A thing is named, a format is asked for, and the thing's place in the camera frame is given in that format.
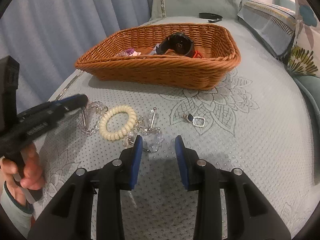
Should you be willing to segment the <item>person's left hand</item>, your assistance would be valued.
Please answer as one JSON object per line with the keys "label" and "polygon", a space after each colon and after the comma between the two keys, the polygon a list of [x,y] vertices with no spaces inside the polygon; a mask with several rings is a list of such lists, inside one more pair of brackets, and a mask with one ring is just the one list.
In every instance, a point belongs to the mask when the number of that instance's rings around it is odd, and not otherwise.
{"label": "person's left hand", "polygon": [[[40,165],[39,155],[36,152],[34,143],[22,150],[22,154],[25,157],[25,167],[23,170],[23,178],[20,181],[21,187],[29,190],[40,190],[43,188],[45,181],[43,177],[43,169]],[[1,172],[3,179],[7,184],[7,188],[10,194],[22,206],[26,205],[26,197],[15,181],[13,175],[18,173],[18,167],[9,159],[1,159]]]}

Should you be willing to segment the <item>left forearm sleeve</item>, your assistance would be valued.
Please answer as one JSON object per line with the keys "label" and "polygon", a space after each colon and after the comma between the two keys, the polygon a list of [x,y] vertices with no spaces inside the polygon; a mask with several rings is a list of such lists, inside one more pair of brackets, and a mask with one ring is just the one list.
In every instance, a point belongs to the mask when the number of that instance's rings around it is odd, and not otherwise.
{"label": "left forearm sleeve", "polygon": [[25,206],[16,201],[8,190],[7,183],[4,182],[1,195],[1,206],[15,228],[23,235],[28,237],[31,228],[31,218],[34,214],[32,204],[26,202]]}

